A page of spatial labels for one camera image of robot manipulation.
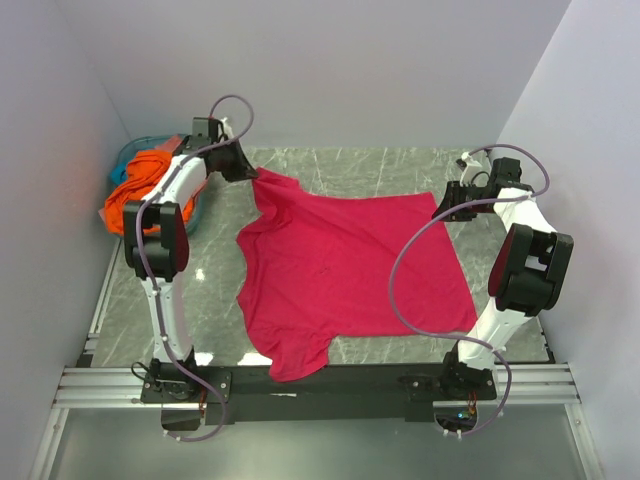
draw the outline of pink t-shirt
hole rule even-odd
[[[238,235],[247,279],[238,295],[249,338],[279,382],[328,363],[337,335],[411,335],[387,296],[391,267],[436,209],[433,195],[343,199],[258,169],[260,218]],[[469,331],[476,313],[444,224],[413,246],[396,281],[400,310],[431,332]]]

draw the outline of metal frame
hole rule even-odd
[[[111,282],[111,277],[113,276],[113,271],[116,266],[116,260],[118,259],[118,252],[120,251],[120,247],[122,245],[122,239],[116,239],[115,245],[113,246],[113,252],[111,253],[111,259],[109,260],[109,265],[107,266],[107,272],[104,276],[104,281],[102,282],[102,288],[100,289],[100,296],[98,297],[98,303],[96,304],[96,309],[93,312],[93,319],[91,320],[91,326],[89,327],[89,335],[91,334],[99,334],[100,329],[102,328],[102,319],[104,317],[104,307],[107,304],[107,300],[111,295],[111,289],[113,288],[113,282]]]
[[[580,397],[566,364],[512,365],[513,385],[509,405],[579,404]],[[498,390],[506,384],[504,367],[497,368]],[[62,374],[53,409],[71,408],[156,408],[162,404],[140,403],[142,381],[128,368],[66,368]],[[483,402],[495,404],[495,401]],[[434,406],[464,402],[434,402]],[[177,408],[193,409],[195,403],[180,403]]]
[[[40,448],[29,473],[29,480],[47,480],[49,478],[68,415],[68,408],[51,409],[47,426],[40,441]]]
[[[87,335],[87,341],[84,344],[84,350],[82,351],[82,354],[90,356],[95,355],[99,338],[100,334],[98,333],[90,333],[89,335]]]
[[[134,403],[141,401],[145,405],[176,403],[175,397],[154,388],[156,378],[169,381],[179,379],[175,377],[172,365],[164,365],[155,373],[148,373],[142,388],[142,381],[135,382],[131,391],[133,397],[126,399]],[[269,375],[269,366],[208,366],[198,367],[198,374],[212,385],[219,387],[220,393],[227,397],[228,418],[225,423],[233,424],[245,421],[273,421],[273,420],[330,420],[354,418],[404,418],[413,422],[433,421],[432,402],[446,400],[449,393],[443,385],[436,385],[436,378],[443,374],[443,366],[438,363],[424,364],[385,364],[385,365],[333,365],[328,366],[313,375],[295,382],[274,382]],[[128,369],[118,369],[118,374],[108,373],[98,378],[89,378],[83,382],[77,374],[65,375],[61,382],[61,391],[55,402],[62,402],[78,398],[78,388],[87,385],[79,394],[82,399],[102,401],[113,388],[104,385],[117,385],[116,394],[121,394],[120,388],[129,384],[131,372]],[[496,380],[491,372],[483,372],[474,387],[479,400],[496,398],[494,383]],[[197,402],[200,398],[195,393]],[[215,398],[207,398],[205,424],[217,425],[220,421],[220,405]],[[198,408],[191,405],[194,413]]]
[[[582,405],[565,405],[565,409],[567,410],[571,433],[576,442],[578,455],[580,455],[580,461],[582,462],[586,479],[604,480],[604,470],[602,469],[602,465],[600,465],[600,460],[596,452],[595,444],[593,443],[591,430],[589,430],[589,425],[585,420]]]

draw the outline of marble floor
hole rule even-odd
[[[428,148],[257,148],[247,149],[255,167],[296,177],[315,194],[374,197],[431,191],[440,201],[447,180],[459,178],[454,161],[462,150]],[[236,302],[245,279],[244,257],[236,245],[242,227],[258,217],[249,182],[227,184],[210,178],[204,214],[190,237],[191,255],[184,275],[185,315],[201,364],[269,363],[259,355],[244,328]],[[447,224],[476,311],[484,309],[486,281],[505,236],[500,220],[483,215],[470,223]],[[152,353],[149,308],[138,279],[118,252],[99,318],[94,367],[123,367],[148,362]],[[420,336],[334,339],[333,364],[439,362],[451,341]],[[520,329],[507,345],[509,361],[548,361],[546,340],[537,320]]]

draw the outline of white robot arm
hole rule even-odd
[[[517,188],[504,188],[498,194],[498,198],[518,198],[527,195],[527,191]],[[534,230],[552,233],[556,230],[547,223],[538,209],[538,205],[533,198],[529,200],[513,203],[496,203],[494,211],[502,220],[505,230],[511,230],[514,223],[528,225]],[[497,350],[503,350],[507,341],[513,334],[529,321],[532,317],[517,310],[500,311],[496,305],[496,297],[489,297],[489,303],[478,318],[473,329],[469,332],[470,337],[484,340],[493,345]],[[482,345],[471,342],[462,342],[458,346],[458,359],[466,363],[469,367],[482,370],[491,368],[495,357],[490,350]]]
[[[166,339],[176,359],[186,363],[193,359],[193,341],[187,331],[182,302],[182,272],[189,257],[182,211],[189,199],[205,186],[212,172],[221,172],[228,182],[257,177],[257,172],[247,161],[237,141],[210,150],[203,157],[192,158],[183,165],[183,159],[189,152],[229,138],[233,138],[233,132],[226,119],[195,118],[193,134],[185,138],[175,152],[176,155],[163,176],[163,179],[173,177],[166,191],[161,190],[160,186],[164,181],[160,181],[142,201],[128,202],[124,209],[125,257],[128,265],[135,269],[136,275],[140,278],[149,302],[154,337],[153,358],[160,363],[170,363],[171,359],[163,345],[165,339],[160,329],[157,295],[160,295]],[[145,210],[143,216],[144,228],[160,226],[159,233],[144,235],[144,248],[156,277],[156,289],[140,261],[135,235],[135,217],[142,203],[158,193],[159,197]]]
[[[483,172],[479,162],[468,158],[458,161],[464,168],[460,182],[449,182],[445,198],[434,214],[470,200],[484,198],[527,200],[479,205],[445,217],[445,221],[470,221],[477,213],[498,215],[507,238],[496,259],[488,281],[489,302],[467,335],[482,340],[495,350],[504,350],[512,335],[542,309],[552,308],[560,294],[573,249],[573,239],[558,233],[531,198],[531,187],[520,183],[520,163],[510,158],[497,159],[491,173]],[[486,173],[487,185],[473,184]],[[457,345],[456,362],[475,370],[492,369],[491,350],[469,341]]]

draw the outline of purple cable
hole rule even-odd
[[[151,280],[151,284],[153,285],[153,290],[155,292],[157,292],[157,295],[155,296],[155,303],[156,303],[156,312],[157,312],[157,315],[158,315],[158,326],[159,326],[159,330],[160,330],[160,336],[163,337],[163,338],[167,338],[167,340],[163,340],[164,349],[167,352],[167,356],[171,360],[171,363],[173,363],[175,365],[175,367],[180,372],[182,372],[184,375],[186,375],[187,377],[191,378],[192,380],[198,382],[204,388],[206,388],[211,393],[213,393],[214,396],[220,402],[220,405],[222,406],[222,416],[220,418],[220,423],[211,432],[209,432],[209,433],[207,433],[205,435],[202,435],[200,437],[182,437],[182,436],[176,435],[175,433],[172,433],[172,432],[168,433],[168,435],[170,437],[175,438],[176,440],[182,441],[182,442],[199,442],[199,441],[202,441],[202,440],[207,440],[207,439],[213,437],[214,435],[216,435],[222,429],[222,427],[224,426],[225,422],[227,421],[227,404],[226,404],[226,401],[225,401],[224,397],[222,396],[222,394],[216,388],[214,388],[207,381],[205,381],[202,378],[198,377],[197,375],[191,373],[189,370],[187,370],[182,365],[180,365],[180,363],[178,363],[178,359],[176,358],[175,353],[173,352],[173,350],[171,350],[171,347],[169,346],[169,339],[167,337],[167,330],[166,330],[166,326],[165,326],[165,323],[164,323],[164,315],[162,314],[162,305],[160,303],[160,288],[158,287],[158,282],[156,280],[155,275],[153,274],[153,271],[151,270],[151,266],[149,265],[149,259],[147,258],[147,255],[146,255],[146,253],[144,251],[144,241],[143,241],[143,238],[142,238],[142,215],[144,214],[144,211],[147,209],[147,207],[149,205],[151,205],[153,202],[155,202],[158,199],[158,197],[160,197],[162,195],[163,191],[167,190],[167,188],[171,185],[171,182],[173,182],[173,180],[178,175],[180,170],[182,170],[182,167],[184,167],[185,164],[188,161],[190,161],[191,159],[197,157],[201,153],[205,153],[205,152],[208,152],[210,150],[214,150],[216,148],[220,148],[220,147],[224,147],[225,145],[229,145],[229,144],[237,141],[239,138],[244,136],[244,134],[246,134],[249,131],[249,129],[253,125],[253,119],[254,119],[253,107],[251,106],[251,104],[246,99],[244,99],[240,95],[229,94],[229,95],[225,95],[223,97],[220,97],[213,104],[213,107],[211,108],[211,113],[209,114],[209,116],[210,117],[213,116],[213,111],[216,109],[216,107],[223,100],[226,100],[227,98],[238,99],[242,103],[244,103],[245,106],[249,109],[249,122],[247,123],[247,126],[244,128],[244,130],[242,130],[235,137],[232,137],[232,138],[230,138],[228,140],[225,140],[223,142],[220,142],[220,143],[215,143],[213,145],[207,145],[206,147],[202,147],[202,148],[200,148],[198,150],[195,150],[195,151],[191,152],[190,154],[188,154],[186,157],[184,157],[180,161],[179,167],[173,170],[171,175],[169,175],[169,177],[167,177],[167,179],[160,185],[158,191],[154,195],[149,197],[147,200],[145,200],[145,202],[140,206],[140,209],[138,210],[138,213],[136,215],[136,242],[138,244],[138,252],[140,252],[140,260],[142,261],[142,265],[144,266],[144,271],[146,272],[147,276],[149,277],[149,280]]]
[[[475,150],[472,150],[471,152],[469,152],[469,155],[474,155],[474,154],[476,154],[476,153],[478,153],[478,152],[480,152],[482,150],[493,149],[493,148],[509,148],[511,150],[515,150],[517,152],[520,152],[523,155],[525,155],[526,157],[528,157],[531,160],[533,160],[533,162],[540,168],[540,171],[542,172],[542,175],[544,176],[545,184],[544,184],[544,187],[542,188],[542,190],[534,192],[530,196],[529,195],[523,195],[521,197],[516,197],[516,198],[485,198],[485,199],[482,199],[482,200],[472,200],[472,201],[469,201],[469,202],[461,203],[460,205],[456,205],[455,207],[451,207],[450,209],[442,212],[440,215],[438,215],[435,218],[433,218],[429,223],[427,223],[424,227],[422,227],[420,230],[418,230],[413,237],[411,237],[411,239],[406,243],[406,245],[404,247],[402,247],[402,250],[400,250],[400,253],[398,254],[398,257],[396,258],[396,261],[393,264],[393,267],[391,268],[391,274],[389,275],[389,301],[391,302],[391,308],[393,309],[393,312],[396,314],[398,319],[409,330],[412,330],[412,331],[414,331],[415,333],[417,333],[419,335],[425,335],[427,337],[444,338],[444,339],[447,339],[447,340],[466,341],[466,342],[472,342],[472,343],[476,343],[478,345],[482,345],[483,347],[491,350],[491,352],[496,356],[496,358],[500,361],[500,363],[502,363],[502,365],[504,365],[504,368],[507,371],[507,386],[504,389],[504,395],[502,396],[502,400],[498,404],[498,407],[494,410],[494,412],[489,416],[489,418],[484,423],[482,423],[480,426],[477,426],[473,430],[469,430],[467,432],[461,432],[461,435],[472,435],[474,433],[478,433],[479,431],[481,431],[482,429],[486,428],[491,423],[493,423],[493,421],[498,417],[498,415],[500,415],[500,412],[503,410],[505,403],[507,403],[507,398],[509,398],[509,392],[511,391],[511,383],[513,382],[513,372],[511,371],[511,367],[509,367],[509,363],[507,363],[507,361],[504,359],[502,354],[500,352],[498,352],[497,350],[495,350],[493,348],[493,346],[491,344],[489,344],[488,342],[485,342],[485,341],[477,339],[477,338],[468,337],[468,336],[462,335],[462,334],[427,332],[425,330],[422,330],[422,329],[412,325],[409,322],[409,320],[407,320],[402,315],[402,313],[400,312],[400,309],[398,308],[398,304],[396,303],[396,299],[395,299],[395,295],[394,295],[394,291],[393,290],[394,290],[394,285],[395,285],[396,275],[398,273],[398,269],[400,267],[400,264],[402,263],[403,258],[405,257],[405,255],[409,251],[409,249],[413,246],[413,244],[427,230],[429,230],[433,225],[435,225],[437,222],[439,222],[443,218],[447,217],[448,215],[451,215],[454,212],[457,212],[458,210],[462,210],[463,208],[473,207],[473,206],[477,206],[477,205],[489,205],[489,204],[492,204],[492,203],[520,202],[520,201],[523,201],[523,200],[527,200],[529,198],[538,197],[538,196],[542,195],[543,193],[545,193],[547,190],[549,190],[549,185],[551,183],[551,179],[549,178],[549,174],[547,173],[547,170],[544,168],[544,165],[542,165],[540,160],[538,160],[536,157],[534,157],[531,153],[527,152],[523,148],[517,147],[515,145],[509,145],[507,143],[496,143],[495,145],[486,145],[484,147],[476,148]]]

